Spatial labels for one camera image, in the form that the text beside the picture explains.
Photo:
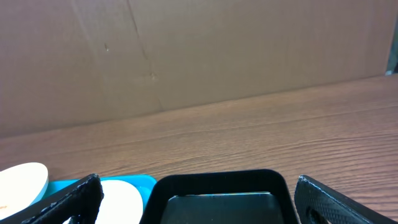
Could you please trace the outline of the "white plate with ketchup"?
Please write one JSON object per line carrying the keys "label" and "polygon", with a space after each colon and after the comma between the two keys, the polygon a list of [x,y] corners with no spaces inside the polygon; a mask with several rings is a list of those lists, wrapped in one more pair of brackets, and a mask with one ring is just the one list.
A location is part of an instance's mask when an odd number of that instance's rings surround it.
{"label": "white plate with ketchup", "polygon": [[38,162],[19,164],[1,171],[1,220],[38,202],[49,184],[49,172]]}

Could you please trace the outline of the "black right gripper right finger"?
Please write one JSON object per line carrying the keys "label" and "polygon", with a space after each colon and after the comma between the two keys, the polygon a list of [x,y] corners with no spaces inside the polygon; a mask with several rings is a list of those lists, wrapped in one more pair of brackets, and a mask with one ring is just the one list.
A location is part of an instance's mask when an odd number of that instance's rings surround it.
{"label": "black right gripper right finger", "polygon": [[298,178],[294,203],[301,224],[397,224],[307,175]]}

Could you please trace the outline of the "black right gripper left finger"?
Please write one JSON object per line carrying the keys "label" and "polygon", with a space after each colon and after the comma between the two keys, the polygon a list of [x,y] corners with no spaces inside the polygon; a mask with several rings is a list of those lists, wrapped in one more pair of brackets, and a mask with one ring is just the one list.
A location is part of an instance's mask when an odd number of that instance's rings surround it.
{"label": "black right gripper left finger", "polygon": [[98,174],[90,174],[1,220],[1,224],[95,224],[103,197]]}

